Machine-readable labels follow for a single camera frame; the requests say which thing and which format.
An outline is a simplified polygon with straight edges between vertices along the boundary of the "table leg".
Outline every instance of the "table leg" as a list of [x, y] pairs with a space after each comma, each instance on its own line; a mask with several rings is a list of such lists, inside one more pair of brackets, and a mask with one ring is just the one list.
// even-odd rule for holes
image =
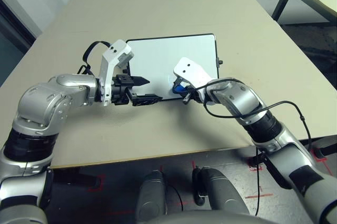
[[282, 13], [282, 11], [284, 10], [284, 7], [286, 6], [288, 0], [279, 0], [273, 14], [272, 14], [272, 18], [277, 21], [280, 18], [280, 15]]

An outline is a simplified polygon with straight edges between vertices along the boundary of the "metal bracket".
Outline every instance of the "metal bracket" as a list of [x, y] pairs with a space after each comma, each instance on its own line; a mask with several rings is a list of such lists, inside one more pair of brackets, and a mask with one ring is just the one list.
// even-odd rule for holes
[[131, 47], [122, 40], [117, 40], [102, 56], [100, 70], [101, 101], [103, 106], [111, 103], [111, 84], [115, 66], [124, 67], [133, 58]]

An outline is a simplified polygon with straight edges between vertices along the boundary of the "cable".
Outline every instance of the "cable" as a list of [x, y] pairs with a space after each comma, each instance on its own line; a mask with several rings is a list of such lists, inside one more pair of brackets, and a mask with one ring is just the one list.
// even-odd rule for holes
[[183, 201], [181, 200], [181, 197], [180, 197], [180, 194], [179, 194], [178, 190], [174, 186], [172, 186], [172, 185], [167, 185], [167, 186], [172, 187], [175, 190], [175, 192], [177, 193], [177, 195], [179, 197], [179, 200], [180, 200], [181, 212], [184, 211]]
[[93, 42], [92, 44], [90, 44], [90, 46], [88, 47], [88, 49], [86, 49], [86, 51], [84, 52], [83, 54], [83, 57], [82, 57], [82, 60], [83, 62], [86, 63], [86, 65], [81, 65], [81, 67], [78, 69], [77, 71], [77, 74], [80, 74], [80, 72], [82, 71], [82, 69], [84, 68], [84, 71], [81, 73], [81, 74], [89, 74], [89, 75], [94, 75], [92, 72], [91, 72], [91, 65], [88, 64], [87, 60], [88, 60], [88, 57], [89, 57], [89, 54], [90, 52], [92, 51], [92, 49], [97, 45], [97, 44], [104, 44], [106, 47], [110, 47], [111, 44], [106, 42], [106, 41], [95, 41]]
[[305, 131], [306, 131], [306, 133], [307, 133], [307, 135], [308, 135], [308, 151], [310, 151], [311, 148], [312, 148], [312, 139], [311, 139], [311, 135], [310, 135], [308, 126], [307, 126], [307, 124], [306, 124], [306, 122], [305, 122], [305, 118], [304, 118], [304, 116], [303, 116], [301, 110], [299, 109], [299, 107], [298, 107], [294, 102], [291, 102], [291, 101], [288, 101], [288, 100], [283, 100], [283, 101], [277, 102], [277, 103], [275, 103], [275, 104], [273, 104], [273, 105], [267, 106], [267, 107], [265, 107], [265, 108], [256, 110], [256, 111], [251, 112], [251, 113], [248, 113], [248, 114], [244, 114], [244, 115], [233, 115], [233, 116], [216, 115], [216, 114], [212, 113], [211, 111], [209, 111], [209, 109], [207, 108], [206, 99], [204, 100], [204, 103], [203, 103], [204, 108], [206, 109], [206, 111], [207, 111], [210, 115], [212, 115], [212, 116], [214, 116], [214, 117], [217, 117], [217, 118], [227, 118], [227, 119], [231, 119], [231, 118], [245, 118], [245, 117], [248, 117], [248, 116], [251, 116], [251, 115], [256, 115], [256, 114], [258, 114], [258, 113], [260, 113], [260, 112], [269, 110], [270, 108], [276, 107], [276, 106], [281, 105], [281, 104], [290, 104], [290, 105], [293, 105], [293, 106], [296, 108], [297, 112], [298, 112], [299, 115], [300, 115], [300, 120], [303, 122]]
[[[229, 79], [221, 79], [221, 80], [218, 80], [218, 81], [215, 81], [215, 82], [212, 82], [212, 83], [208, 83], [204, 86], [201, 86], [201, 87], [198, 87], [198, 88], [194, 88], [194, 89], [191, 89], [189, 90], [189, 92], [194, 92], [196, 90], [199, 90], [199, 89], [202, 89], [202, 88], [206, 88], [205, 89], [205, 93], [207, 93], [207, 86], [210, 86], [210, 85], [214, 85], [214, 84], [217, 84], [217, 83], [221, 83], [221, 82], [226, 82], [226, 81], [235, 81], [235, 82], [239, 82], [239, 83], [243, 83], [235, 78], [229, 78]], [[308, 129], [308, 126], [305, 122], [305, 118], [301, 112], [301, 110], [299, 109], [299, 107], [294, 103], [294, 102], [291, 102], [291, 101], [288, 101], [288, 100], [283, 100], [283, 101], [280, 101], [280, 102], [277, 102], [273, 105], [270, 105], [270, 106], [267, 106], [265, 108], [262, 108], [262, 109], [259, 109], [259, 110], [256, 110], [256, 111], [253, 111], [251, 113], [248, 113], [248, 114], [244, 114], [244, 115], [230, 115], [230, 116], [225, 116], [225, 115], [216, 115], [214, 113], [212, 113], [211, 111], [209, 111], [209, 109], [207, 108], [207, 101], [206, 101], [206, 98], [204, 99], [204, 102], [203, 102], [203, 106], [205, 108], [205, 110], [207, 111], [207, 113], [209, 113], [210, 115], [214, 116], [214, 117], [217, 117], [217, 118], [226, 118], [226, 119], [233, 119], [233, 118], [245, 118], [245, 117], [248, 117], [248, 116], [252, 116], [252, 115], [256, 115], [260, 112], [263, 112], [263, 111], [266, 111], [266, 110], [269, 110], [273, 107], [276, 107], [278, 105], [281, 105], [281, 104], [290, 104], [292, 106], [294, 106], [297, 110], [297, 112], [299, 113], [300, 115], [300, 120], [303, 122], [303, 125], [304, 125], [304, 128], [305, 128], [305, 131], [308, 135], [308, 151], [311, 150], [312, 148], [312, 139], [311, 139], [311, 135], [310, 135], [310, 132], [309, 132], [309, 129]]]
[[218, 84], [218, 83], [222, 83], [222, 82], [227, 82], [227, 81], [234, 81], [234, 82], [238, 82], [238, 83], [241, 83], [243, 84], [242, 81], [236, 79], [236, 78], [226, 78], [226, 79], [220, 79], [220, 80], [217, 80], [217, 81], [214, 81], [214, 82], [211, 82], [211, 83], [207, 83], [206, 85], [203, 85], [203, 86], [200, 86], [198, 88], [193, 88], [193, 89], [190, 89], [190, 90], [187, 90], [187, 91], [180, 91], [180, 92], [177, 92], [179, 94], [184, 94], [184, 93], [194, 93], [195, 91], [198, 91], [202, 88], [205, 88], [207, 86], [212, 86], [214, 84]]
[[257, 174], [257, 207], [255, 216], [257, 216], [257, 213], [259, 212], [259, 206], [260, 206], [260, 174], [259, 174], [259, 150], [256, 148], [256, 174]]

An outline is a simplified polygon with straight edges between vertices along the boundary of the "white plastic mount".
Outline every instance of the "white plastic mount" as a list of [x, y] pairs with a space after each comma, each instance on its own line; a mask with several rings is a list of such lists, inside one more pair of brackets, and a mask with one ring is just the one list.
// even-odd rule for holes
[[100, 79], [103, 106], [111, 103], [111, 85], [113, 84], [112, 77], [115, 66], [122, 68], [131, 58], [133, 58], [131, 47], [123, 40], [117, 40], [103, 53], [100, 75], [98, 77]]
[[[211, 78], [200, 65], [188, 59], [187, 57], [182, 57], [179, 60], [173, 72], [177, 77], [183, 78], [184, 82], [191, 84], [193, 88], [206, 85], [208, 82], [214, 79]], [[200, 100], [204, 102], [205, 88], [199, 89], [197, 92], [199, 93]]]

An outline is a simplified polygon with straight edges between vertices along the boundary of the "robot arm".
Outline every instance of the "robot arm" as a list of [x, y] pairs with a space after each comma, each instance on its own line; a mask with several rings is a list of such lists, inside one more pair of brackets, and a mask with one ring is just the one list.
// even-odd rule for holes
[[116, 75], [133, 54], [122, 40], [103, 54], [100, 76], [62, 74], [29, 88], [21, 97], [12, 130], [0, 151], [0, 223], [46, 223], [43, 211], [50, 200], [53, 147], [68, 112], [94, 102], [106, 106], [150, 105], [154, 94], [138, 96], [133, 86], [149, 83], [142, 77]]
[[[177, 76], [174, 89], [179, 82], [187, 82], [192, 88], [199, 88], [196, 90], [199, 102], [222, 104], [233, 116], [238, 116], [237, 122], [264, 153], [268, 171], [280, 186], [295, 190], [314, 223], [337, 222], [337, 179], [317, 170], [308, 151], [269, 110], [254, 113], [266, 105], [249, 86], [231, 78], [213, 79], [188, 58], [179, 61], [174, 74]], [[187, 89], [183, 94], [184, 102], [188, 103], [191, 92]]]

